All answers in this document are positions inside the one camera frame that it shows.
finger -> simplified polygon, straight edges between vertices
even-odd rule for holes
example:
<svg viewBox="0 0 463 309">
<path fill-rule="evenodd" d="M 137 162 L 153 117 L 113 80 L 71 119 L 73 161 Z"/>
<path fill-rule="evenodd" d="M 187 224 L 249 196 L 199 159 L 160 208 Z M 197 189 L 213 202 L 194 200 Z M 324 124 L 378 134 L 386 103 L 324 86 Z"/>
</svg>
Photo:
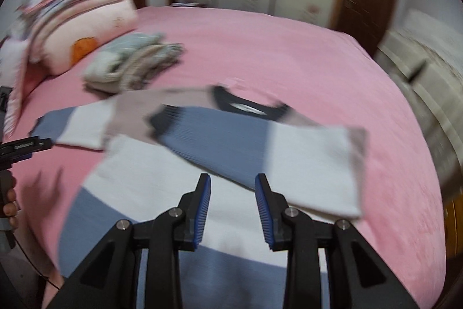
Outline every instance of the finger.
<svg viewBox="0 0 463 309">
<path fill-rule="evenodd" d="M 3 213 L 6 216 L 16 216 L 16 213 L 18 212 L 18 208 L 14 203 L 8 203 L 3 206 Z"/>
<path fill-rule="evenodd" d="M 13 227 L 13 229 L 17 229 L 19 226 L 18 218 L 17 217 L 10 218 L 10 225 Z"/>
<path fill-rule="evenodd" d="M 14 202 L 16 200 L 16 192 L 13 189 L 8 190 L 6 198 L 9 202 Z"/>
</svg>

black clamp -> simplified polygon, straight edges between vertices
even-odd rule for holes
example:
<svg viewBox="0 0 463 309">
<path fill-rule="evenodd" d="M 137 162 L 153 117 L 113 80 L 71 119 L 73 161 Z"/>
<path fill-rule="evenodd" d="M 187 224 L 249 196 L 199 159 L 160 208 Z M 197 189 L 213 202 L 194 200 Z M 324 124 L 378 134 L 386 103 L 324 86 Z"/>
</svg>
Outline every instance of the black clamp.
<svg viewBox="0 0 463 309">
<path fill-rule="evenodd" d="M 201 174 L 196 190 L 156 219 L 133 225 L 119 220 L 85 257 L 48 309 L 136 307 L 142 249 L 148 249 L 144 307 L 181 309 L 178 251 L 202 240 L 211 178 Z"/>
<path fill-rule="evenodd" d="M 398 278 L 348 220 L 315 221 L 256 177 L 266 242 L 288 250 L 283 309 L 321 309 L 318 249 L 325 249 L 332 309 L 419 309 Z"/>
</svg>

sweater sleeve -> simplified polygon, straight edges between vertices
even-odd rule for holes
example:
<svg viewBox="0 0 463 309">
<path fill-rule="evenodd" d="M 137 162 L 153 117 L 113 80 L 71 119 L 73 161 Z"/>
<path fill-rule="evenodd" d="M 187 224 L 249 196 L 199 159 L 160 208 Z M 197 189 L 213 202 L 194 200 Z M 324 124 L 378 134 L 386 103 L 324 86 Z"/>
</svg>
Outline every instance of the sweater sleeve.
<svg viewBox="0 0 463 309">
<path fill-rule="evenodd" d="M 107 125 L 114 117 L 118 97 L 50 111 L 37 120 L 30 135 L 51 138 L 57 145 L 104 150 Z"/>
</svg>

blue fabric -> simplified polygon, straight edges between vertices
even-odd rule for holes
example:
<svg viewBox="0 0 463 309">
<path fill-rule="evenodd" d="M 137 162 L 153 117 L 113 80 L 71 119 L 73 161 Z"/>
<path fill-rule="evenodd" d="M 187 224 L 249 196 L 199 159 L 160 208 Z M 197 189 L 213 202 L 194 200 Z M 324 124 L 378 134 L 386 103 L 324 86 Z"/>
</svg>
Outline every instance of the blue fabric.
<svg viewBox="0 0 463 309">
<path fill-rule="evenodd" d="M 270 122 L 196 106 L 179 109 L 159 141 L 184 159 L 254 189 L 264 169 Z"/>
<path fill-rule="evenodd" d="M 117 221 L 134 221 L 81 189 L 69 211 L 58 249 L 60 272 L 68 277 Z"/>
<path fill-rule="evenodd" d="M 77 195 L 59 243 L 59 269 L 69 277 L 107 231 L 127 216 L 85 188 Z M 185 309 L 281 309 L 286 269 L 232 256 L 204 246 L 181 251 L 181 289 Z M 137 309 L 144 309 L 147 252 L 142 253 Z M 327 275 L 322 275 L 323 309 L 329 308 Z"/>
<path fill-rule="evenodd" d="M 51 138 L 52 142 L 56 143 L 66 128 L 75 108 L 76 106 L 72 106 L 71 108 L 49 111 L 37 120 L 30 135 L 40 138 Z"/>
</svg>

orange patch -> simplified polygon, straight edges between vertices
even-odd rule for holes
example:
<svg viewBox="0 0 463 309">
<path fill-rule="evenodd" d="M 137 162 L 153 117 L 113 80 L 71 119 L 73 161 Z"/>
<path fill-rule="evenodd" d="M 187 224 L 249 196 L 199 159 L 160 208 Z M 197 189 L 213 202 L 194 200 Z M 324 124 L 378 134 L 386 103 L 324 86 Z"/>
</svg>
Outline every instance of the orange patch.
<svg viewBox="0 0 463 309">
<path fill-rule="evenodd" d="M 74 42 L 72 46 L 71 65 L 75 65 L 87 54 L 91 53 L 98 47 L 98 41 L 94 37 L 81 38 Z"/>
</svg>

